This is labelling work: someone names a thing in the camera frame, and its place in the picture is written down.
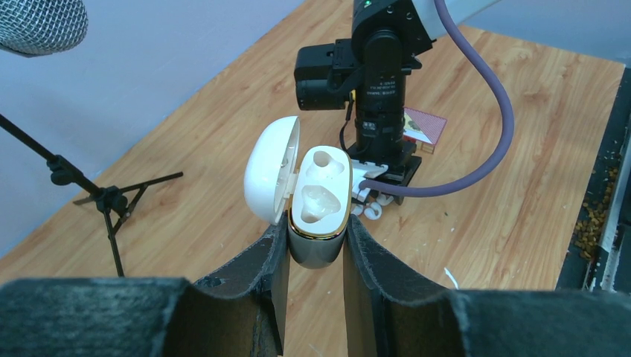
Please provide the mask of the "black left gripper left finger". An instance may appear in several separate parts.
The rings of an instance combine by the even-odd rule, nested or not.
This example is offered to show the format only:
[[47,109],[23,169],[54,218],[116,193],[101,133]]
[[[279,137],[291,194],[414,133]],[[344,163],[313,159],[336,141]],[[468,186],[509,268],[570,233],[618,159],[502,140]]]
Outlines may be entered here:
[[3,356],[280,356],[288,217],[216,271],[25,278],[1,287]]

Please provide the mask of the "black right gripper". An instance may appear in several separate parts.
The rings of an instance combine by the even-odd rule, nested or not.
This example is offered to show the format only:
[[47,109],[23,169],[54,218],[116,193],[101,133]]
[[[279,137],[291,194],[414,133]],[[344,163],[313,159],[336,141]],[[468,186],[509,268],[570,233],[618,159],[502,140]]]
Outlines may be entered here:
[[403,138],[402,123],[356,123],[356,142],[345,147],[351,162],[372,169],[377,184],[408,187],[422,162],[417,145]]

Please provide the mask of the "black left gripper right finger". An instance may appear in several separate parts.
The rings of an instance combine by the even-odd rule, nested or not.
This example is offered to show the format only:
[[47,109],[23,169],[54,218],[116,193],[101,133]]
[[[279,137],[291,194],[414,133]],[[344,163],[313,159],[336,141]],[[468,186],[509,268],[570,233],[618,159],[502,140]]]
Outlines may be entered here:
[[630,297],[580,290],[448,289],[347,225],[349,356],[628,356]]

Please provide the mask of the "white gold-trimmed earbud case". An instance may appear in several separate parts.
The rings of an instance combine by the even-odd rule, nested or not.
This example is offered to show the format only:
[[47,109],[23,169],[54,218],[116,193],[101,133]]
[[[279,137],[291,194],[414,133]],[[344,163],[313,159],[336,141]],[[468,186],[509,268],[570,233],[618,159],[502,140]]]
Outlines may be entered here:
[[300,120],[277,119],[260,134],[243,179],[244,198],[263,221],[289,233],[289,249],[301,266],[329,266],[341,251],[350,216],[353,173],[342,149],[316,146],[298,157]]

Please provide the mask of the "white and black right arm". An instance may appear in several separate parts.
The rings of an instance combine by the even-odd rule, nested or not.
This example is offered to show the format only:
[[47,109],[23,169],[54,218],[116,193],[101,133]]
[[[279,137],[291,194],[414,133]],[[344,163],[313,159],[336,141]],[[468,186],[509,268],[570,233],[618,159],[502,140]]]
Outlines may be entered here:
[[[459,22],[486,1],[449,11],[444,1],[355,1],[350,38],[300,49],[294,78],[303,110],[347,109],[356,143],[347,153],[387,164],[395,178],[361,181],[361,188],[405,197],[434,197],[468,188],[491,173],[513,139],[512,104],[487,63],[465,40]],[[417,170],[403,140],[406,78],[418,55],[451,37],[485,79],[502,114],[490,157],[463,178],[410,187]],[[350,356],[628,356],[630,296],[612,292],[448,289],[395,257],[356,216],[343,249],[347,351]]]

